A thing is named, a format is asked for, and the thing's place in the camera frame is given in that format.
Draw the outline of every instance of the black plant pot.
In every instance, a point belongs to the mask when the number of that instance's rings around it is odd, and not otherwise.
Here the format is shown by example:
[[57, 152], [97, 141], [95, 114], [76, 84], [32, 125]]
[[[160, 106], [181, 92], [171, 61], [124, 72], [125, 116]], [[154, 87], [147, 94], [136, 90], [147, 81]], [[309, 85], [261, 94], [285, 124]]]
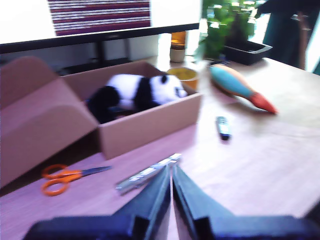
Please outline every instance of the black plant pot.
[[227, 60], [252, 65], [266, 57], [272, 46], [252, 41], [227, 41], [223, 53]]

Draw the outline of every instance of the table surface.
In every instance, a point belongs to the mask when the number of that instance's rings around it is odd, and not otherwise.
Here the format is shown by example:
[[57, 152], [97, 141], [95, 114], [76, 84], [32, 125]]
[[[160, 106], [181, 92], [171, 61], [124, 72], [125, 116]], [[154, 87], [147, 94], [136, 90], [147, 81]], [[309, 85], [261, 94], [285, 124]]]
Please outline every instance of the table surface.
[[[161, 57], [148, 61], [162, 71], [181, 65]], [[73, 159], [74, 170], [113, 168], [76, 180], [55, 197], [42, 194], [46, 180], [34, 170], [35, 181], [0, 199], [1, 239], [20, 240], [36, 221], [56, 216], [114, 213], [142, 190], [119, 196], [115, 183], [172, 153], [181, 153], [180, 167], [236, 215], [303, 217], [320, 199], [320, 76], [267, 58], [252, 66], [231, 63], [276, 106], [279, 113], [272, 115], [217, 90], [207, 64], [182, 64], [199, 74], [203, 99], [197, 124], [108, 161], [85, 138], [60, 152], [44, 164]], [[217, 116], [230, 122], [228, 142], [217, 134]], [[168, 239], [179, 239], [173, 207]]]

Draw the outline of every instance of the green plant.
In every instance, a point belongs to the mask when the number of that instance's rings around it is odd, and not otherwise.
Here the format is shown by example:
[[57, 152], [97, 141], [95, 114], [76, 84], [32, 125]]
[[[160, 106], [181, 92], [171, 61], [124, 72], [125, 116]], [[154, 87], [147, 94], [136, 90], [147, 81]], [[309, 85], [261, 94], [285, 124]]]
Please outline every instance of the green plant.
[[254, 34], [257, 0], [203, 0], [202, 18], [206, 19], [207, 33], [200, 36], [196, 55], [217, 59], [226, 43], [246, 42]]

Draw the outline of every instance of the computer screen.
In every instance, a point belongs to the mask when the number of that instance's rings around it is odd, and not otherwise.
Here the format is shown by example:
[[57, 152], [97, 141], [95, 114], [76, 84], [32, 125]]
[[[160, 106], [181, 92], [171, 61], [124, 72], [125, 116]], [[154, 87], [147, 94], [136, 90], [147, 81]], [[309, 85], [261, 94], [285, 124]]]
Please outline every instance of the computer screen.
[[201, 6], [201, 0], [3, 0], [0, 45], [197, 24]]

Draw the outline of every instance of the rocket toy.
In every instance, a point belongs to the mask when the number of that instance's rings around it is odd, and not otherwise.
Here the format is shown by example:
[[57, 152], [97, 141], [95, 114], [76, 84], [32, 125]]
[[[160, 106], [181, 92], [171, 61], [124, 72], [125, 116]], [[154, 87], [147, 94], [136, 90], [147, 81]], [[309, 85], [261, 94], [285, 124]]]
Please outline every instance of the rocket toy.
[[223, 64], [215, 64], [209, 67], [212, 81], [222, 90], [235, 96], [249, 100], [259, 109], [276, 114], [275, 107], [264, 96], [253, 90], [238, 71]]

